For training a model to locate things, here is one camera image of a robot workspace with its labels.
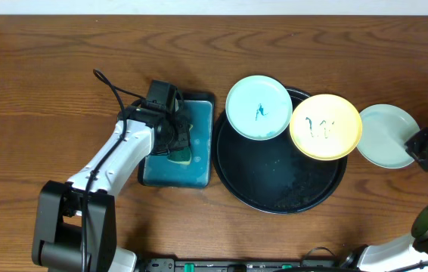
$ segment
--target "black plate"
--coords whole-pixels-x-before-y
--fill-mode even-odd
[[[310,94],[287,88],[293,108]],[[255,141],[238,134],[225,111],[217,120],[212,160],[228,190],[245,204],[264,212],[303,212],[323,202],[337,188],[347,157],[318,161],[301,153],[286,129],[277,137]]]

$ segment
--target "wooden table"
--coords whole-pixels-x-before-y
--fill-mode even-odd
[[[428,126],[428,17],[0,16],[0,270],[31,262],[39,191],[99,150],[119,111],[92,74],[146,94],[152,79],[216,94],[264,74],[359,110],[393,104]],[[147,256],[296,259],[408,233],[428,173],[372,165],[358,151],[321,205],[299,215],[245,206],[212,170],[204,190],[144,187],[116,201],[119,246]]]

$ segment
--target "yellow plate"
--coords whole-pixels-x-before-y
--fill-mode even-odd
[[[332,94],[315,95],[293,111],[290,135],[296,147],[313,159],[339,159],[357,147],[362,120],[346,99]]]

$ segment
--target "black tray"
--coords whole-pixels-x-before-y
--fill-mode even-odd
[[[287,88],[293,108],[310,97]],[[264,212],[303,212],[323,202],[337,188],[347,157],[318,161],[301,153],[288,128],[277,137],[255,141],[238,134],[225,111],[212,139],[212,161],[222,183],[241,202]]]

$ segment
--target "white wall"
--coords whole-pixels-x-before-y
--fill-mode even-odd
[[[428,0],[0,0],[0,14],[428,15]]]

